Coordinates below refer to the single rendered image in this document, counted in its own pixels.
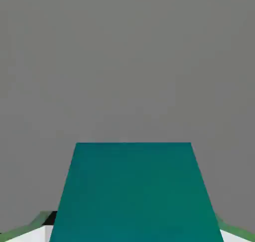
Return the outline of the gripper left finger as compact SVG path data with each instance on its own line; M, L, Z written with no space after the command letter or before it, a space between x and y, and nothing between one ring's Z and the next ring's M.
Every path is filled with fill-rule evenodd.
M0 233L0 242L49 242L57 211L41 211L30 223Z

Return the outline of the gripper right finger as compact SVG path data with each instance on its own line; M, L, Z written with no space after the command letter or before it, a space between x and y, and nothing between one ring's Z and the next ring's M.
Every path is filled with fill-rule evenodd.
M255 233L227 224L219 215L216 218L224 242L255 242Z

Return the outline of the small teal cube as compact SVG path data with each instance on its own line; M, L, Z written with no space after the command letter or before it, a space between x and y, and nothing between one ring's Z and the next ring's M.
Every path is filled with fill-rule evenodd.
M50 242L224 242L190 143L78 143Z

